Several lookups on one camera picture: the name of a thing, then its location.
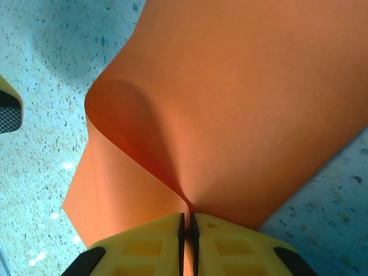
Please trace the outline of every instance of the clamp jaw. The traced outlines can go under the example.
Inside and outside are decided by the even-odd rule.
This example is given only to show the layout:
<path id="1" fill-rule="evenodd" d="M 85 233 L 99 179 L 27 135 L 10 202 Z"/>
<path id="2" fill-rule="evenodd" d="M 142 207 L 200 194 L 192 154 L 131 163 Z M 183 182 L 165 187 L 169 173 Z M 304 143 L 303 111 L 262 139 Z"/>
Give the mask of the clamp jaw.
<path id="1" fill-rule="evenodd" d="M 187 256 L 192 266 L 184 269 Z M 101 240 L 62 276 L 313 276 L 289 244 L 207 214 L 172 213 Z"/>

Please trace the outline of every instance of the floor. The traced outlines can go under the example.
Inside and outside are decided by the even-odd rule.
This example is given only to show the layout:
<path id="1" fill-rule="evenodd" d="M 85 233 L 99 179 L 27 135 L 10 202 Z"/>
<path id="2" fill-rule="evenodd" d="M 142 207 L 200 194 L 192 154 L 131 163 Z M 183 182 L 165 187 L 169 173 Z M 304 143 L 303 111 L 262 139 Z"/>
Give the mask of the floor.
<path id="1" fill-rule="evenodd" d="M 24 124 L 0 135 L 0 244 L 12 275 L 60 275 L 85 247 L 61 209 L 87 142 L 83 100 L 144 0 L 1 0 L 0 72 Z M 368 275 L 368 129 L 260 231 L 320 275 Z"/>

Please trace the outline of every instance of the black rubber pad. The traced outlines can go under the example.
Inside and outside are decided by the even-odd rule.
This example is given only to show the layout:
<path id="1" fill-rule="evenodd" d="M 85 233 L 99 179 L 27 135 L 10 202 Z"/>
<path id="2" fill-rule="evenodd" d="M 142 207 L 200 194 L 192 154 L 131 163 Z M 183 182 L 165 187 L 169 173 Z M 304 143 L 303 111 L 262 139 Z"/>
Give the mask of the black rubber pad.
<path id="1" fill-rule="evenodd" d="M 21 124 L 21 103 L 17 98 L 0 90 L 0 133 L 16 131 Z"/>
<path id="2" fill-rule="evenodd" d="M 275 247 L 274 251 L 293 276 L 317 276 L 298 253 L 283 247 Z"/>
<path id="3" fill-rule="evenodd" d="M 103 247 L 96 247 L 81 253 L 62 276 L 89 276 L 106 253 Z"/>
<path id="4" fill-rule="evenodd" d="M 193 244 L 193 276 L 198 276 L 198 266 L 200 258 L 200 229 L 196 220 L 196 215 L 190 213 L 190 235 Z"/>
<path id="5" fill-rule="evenodd" d="M 179 241 L 179 275 L 184 275 L 184 246 L 185 246 L 185 214 L 182 213 L 180 217 L 179 229 L 178 229 L 178 241 Z"/>

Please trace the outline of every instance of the black grip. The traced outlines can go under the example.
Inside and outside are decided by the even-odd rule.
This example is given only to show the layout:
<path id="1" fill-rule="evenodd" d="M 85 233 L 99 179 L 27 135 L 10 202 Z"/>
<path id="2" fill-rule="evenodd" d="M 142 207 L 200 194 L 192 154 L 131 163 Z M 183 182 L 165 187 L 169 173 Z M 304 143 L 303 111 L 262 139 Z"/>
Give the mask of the black grip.
<path id="1" fill-rule="evenodd" d="M 298 253 L 283 247 L 275 247 L 274 251 L 293 276 L 317 276 L 317 273 Z"/>
<path id="2" fill-rule="evenodd" d="M 106 253 L 103 247 L 96 247 L 81 253 L 62 276 L 89 276 Z"/>

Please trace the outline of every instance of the speckled floor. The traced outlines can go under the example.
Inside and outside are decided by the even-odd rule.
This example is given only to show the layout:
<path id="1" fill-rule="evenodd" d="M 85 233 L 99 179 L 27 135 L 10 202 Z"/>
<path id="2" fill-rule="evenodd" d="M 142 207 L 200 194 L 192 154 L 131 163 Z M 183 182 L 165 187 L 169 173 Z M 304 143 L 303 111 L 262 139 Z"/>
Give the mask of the speckled floor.
<path id="1" fill-rule="evenodd" d="M 22 128 L 0 135 L 0 244 L 13 275 L 60 275 L 85 249 L 61 209 L 87 142 L 83 100 L 143 5 L 0 1 L 0 72 L 24 100 Z M 260 231 L 320 275 L 368 275 L 367 194 L 368 129 Z"/>

